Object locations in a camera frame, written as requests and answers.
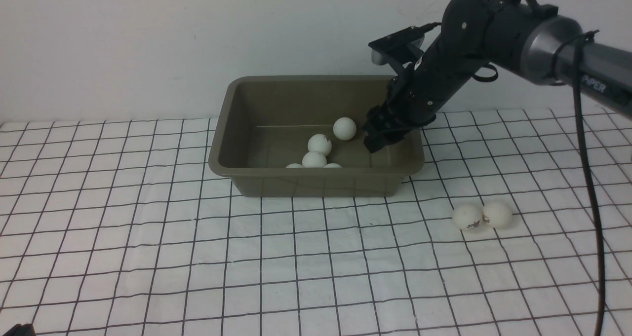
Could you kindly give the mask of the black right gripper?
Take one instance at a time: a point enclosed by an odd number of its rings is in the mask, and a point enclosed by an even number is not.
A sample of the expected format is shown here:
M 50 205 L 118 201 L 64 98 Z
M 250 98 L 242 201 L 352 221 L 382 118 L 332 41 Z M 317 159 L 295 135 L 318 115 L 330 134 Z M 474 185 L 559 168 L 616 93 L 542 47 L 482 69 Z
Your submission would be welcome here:
M 429 46 L 420 65 L 397 76 L 385 102 L 367 114 L 363 125 L 366 149 L 381 151 L 431 123 L 439 109 L 485 65 L 487 59 L 476 53 Z

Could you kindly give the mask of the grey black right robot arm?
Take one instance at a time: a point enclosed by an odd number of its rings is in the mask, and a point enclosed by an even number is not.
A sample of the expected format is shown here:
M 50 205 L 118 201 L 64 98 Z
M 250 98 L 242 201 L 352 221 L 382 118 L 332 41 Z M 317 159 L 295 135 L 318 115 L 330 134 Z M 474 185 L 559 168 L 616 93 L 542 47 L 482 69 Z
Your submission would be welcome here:
M 370 152 L 399 143 L 431 124 L 468 80 L 490 82 L 482 68 L 503 68 L 536 85 L 566 84 L 631 116 L 631 53 L 598 44 L 580 24 L 534 0 L 451 0 L 442 21 L 369 44 L 372 62 L 396 75 L 383 104 L 366 114 Z

